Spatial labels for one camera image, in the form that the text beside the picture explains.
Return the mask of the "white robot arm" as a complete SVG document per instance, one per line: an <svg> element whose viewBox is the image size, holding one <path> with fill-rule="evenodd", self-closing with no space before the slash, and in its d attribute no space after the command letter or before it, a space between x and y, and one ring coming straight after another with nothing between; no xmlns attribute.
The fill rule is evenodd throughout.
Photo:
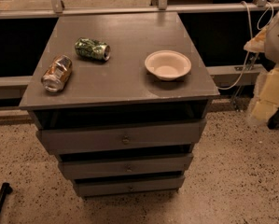
<svg viewBox="0 0 279 224"><path fill-rule="evenodd" d="M279 63L279 11L269 25L245 43L244 50L264 53L268 60Z"/></svg>

